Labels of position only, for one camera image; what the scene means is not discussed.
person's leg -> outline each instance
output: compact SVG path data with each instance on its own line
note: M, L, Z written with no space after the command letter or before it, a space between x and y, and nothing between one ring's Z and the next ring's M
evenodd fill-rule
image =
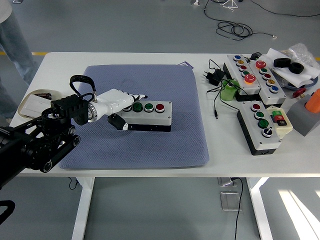
M23 80L30 85L38 70L38 64L33 59L13 12L7 20L0 23L0 47L15 64Z
M12 119L17 109L17 104L2 85L0 77L0 115L6 119Z

control box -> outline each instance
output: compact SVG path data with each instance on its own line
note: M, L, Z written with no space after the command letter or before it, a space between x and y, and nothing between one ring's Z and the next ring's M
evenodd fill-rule
M270 106L266 109L266 111L273 120L275 131L280 139L283 139L286 134L290 133L294 129L289 118L282 108Z
M260 92L260 84L253 75L249 64L243 55L228 55L227 68L233 79L236 79L242 90L238 90L237 100L243 96L258 95Z
M230 77L236 79L241 88L235 95L238 102L262 100L267 107L280 107L284 103L287 96L263 61L263 56L250 63L242 55L228 55L227 58L228 66L225 66Z
M263 104L265 106L274 105L280 107L287 96L267 66L266 62L262 60L251 60L248 65L260 84L261 90L259 92L259 96Z
M236 116L252 155L273 154L280 146L281 139L262 101L241 102Z
M128 124L128 130L170 132L172 123L171 101L135 101L116 113Z

power adapter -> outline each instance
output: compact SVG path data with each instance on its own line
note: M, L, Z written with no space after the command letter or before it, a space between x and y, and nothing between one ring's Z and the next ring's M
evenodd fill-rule
M213 73L211 72L206 72L205 76L206 79L209 80L209 83L215 86L218 86L219 83L221 82L221 80L224 78L224 76L226 75L224 71L220 70L220 69L215 69Z

orange object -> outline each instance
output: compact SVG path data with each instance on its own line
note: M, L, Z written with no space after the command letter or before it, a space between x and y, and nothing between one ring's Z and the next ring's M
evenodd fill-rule
M320 113L320 88L317 89L305 104L305 108L314 114Z

emergency stop button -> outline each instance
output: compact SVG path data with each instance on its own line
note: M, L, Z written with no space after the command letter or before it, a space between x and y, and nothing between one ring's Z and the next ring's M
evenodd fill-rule
M257 69L264 69L267 64L264 61L259 60L255 62L255 66Z
M253 74L247 74L244 76L244 81L246 84L252 84L256 80L256 76Z

